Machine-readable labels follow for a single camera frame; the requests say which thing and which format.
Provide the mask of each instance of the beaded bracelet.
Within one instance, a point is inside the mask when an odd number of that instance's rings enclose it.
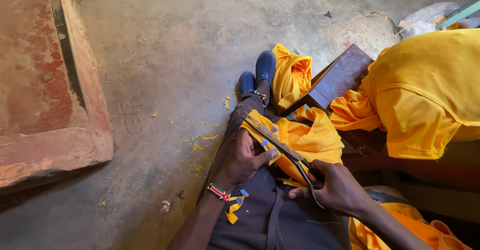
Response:
[[[217,198],[219,198],[219,199],[221,199],[225,202],[229,201],[230,194],[221,190],[218,186],[214,185],[213,183],[210,183],[210,185],[208,186],[207,189],[210,193],[215,195]]]

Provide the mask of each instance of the blue shoe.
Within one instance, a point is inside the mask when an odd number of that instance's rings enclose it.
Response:
[[[253,91],[255,86],[255,77],[252,72],[243,72],[238,78],[238,91],[240,92],[240,96],[243,93],[248,91]]]
[[[266,50],[260,54],[255,66],[256,84],[261,80],[267,80],[270,83],[270,93],[272,93],[273,76],[277,68],[277,57],[273,51]]]

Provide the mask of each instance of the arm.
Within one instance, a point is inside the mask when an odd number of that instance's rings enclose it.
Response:
[[[372,200],[342,164],[314,160],[312,167],[325,175],[321,183],[309,174],[319,190],[314,190],[318,202],[334,213],[360,220],[392,250],[432,250],[428,244],[411,233],[387,210]],[[291,199],[308,198],[307,188],[296,188],[288,193]]]
[[[254,146],[248,131],[241,129],[235,148],[213,179],[213,184],[231,193],[237,186],[253,177],[261,165],[277,156],[275,151],[260,152],[259,146]],[[212,193],[205,193],[167,249],[206,249],[224,205],[225,201]]]

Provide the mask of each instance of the black scissors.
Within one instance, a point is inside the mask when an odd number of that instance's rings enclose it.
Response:
[[[313,200],[315,200],[315,203],[320,206],[320,208],[322,209],[325,209],[323,206],[321,206],[320,203],[318,203],[317,199],[315,198],[315,195],[314,195],[314,185],[312,184],[312,182],[310,181],[310,179],[308,178],[308,174],[305,172],[305,170],[303,169],[302,167],[302,164],[308,168],[309,172],[315,177],[317,178],[317,180],[321,181],[321,182],[325,182],[325,176],[320,173],[319,171],[317,171],[316,169],[312,168],[310,166],[310,163],[307,162],[307,160],[305,160],[305,158],[303,156],[301,156],[299,153],[297,153],[296,151],[294,151],[293,149],[291,149],[290,147],[288,147],[285,143],[281,142],[276,136],[274,136],[269,130],[267,129],[262,129],[256,125],[260,124],[257,120],[255,120],[255,118],[253,118],[252,116],[250,116],[249,114],[247,114],[247,116],[255,123],[252,124],[250,123],[246,118],[243,118],[241,116],[241,118],[247,122],[247,124],[249,126],[251,126],[253,129],[255,129],[260,135],[262,135],[264,138],[266,138],[270,143],[272,143],[278,150],[279,152],[281,152],[283,155],[285,155],[298,169],[298,171],[300,172],[300,174],[302,175],[303,179],[305,179],[305,181],[307,182],[308,184],[308,189],[310,190],[310,194],[313,198]]]

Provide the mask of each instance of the dirty floor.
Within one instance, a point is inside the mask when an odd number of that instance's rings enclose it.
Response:
[[[238,76],[255,70],[261,51],[296,48],[313,57],[314,73],[353,43],[375,58],[399,41],[392,23],[442,1],[468,0],[82,0],[115,157],[2,197],[0,248],[164,249],[194,208],[223,136],[221,95],[237,103]],[[217,134],[192,152],[192,136]]]

